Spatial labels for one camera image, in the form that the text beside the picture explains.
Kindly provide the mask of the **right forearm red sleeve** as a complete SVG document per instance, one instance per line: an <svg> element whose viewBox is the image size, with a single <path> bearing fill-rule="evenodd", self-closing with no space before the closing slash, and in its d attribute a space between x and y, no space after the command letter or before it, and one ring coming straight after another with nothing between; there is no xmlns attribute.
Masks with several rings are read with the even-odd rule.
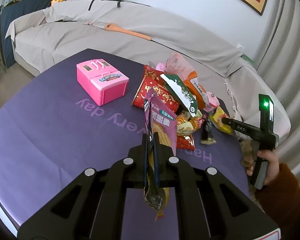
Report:
<svg viewBox="0 0 300 240"><path fill-rule="evenodd" d="M255 192L264 212L279 226L282 239L300 239L300 185L287 164L278 176Z"/></svg>

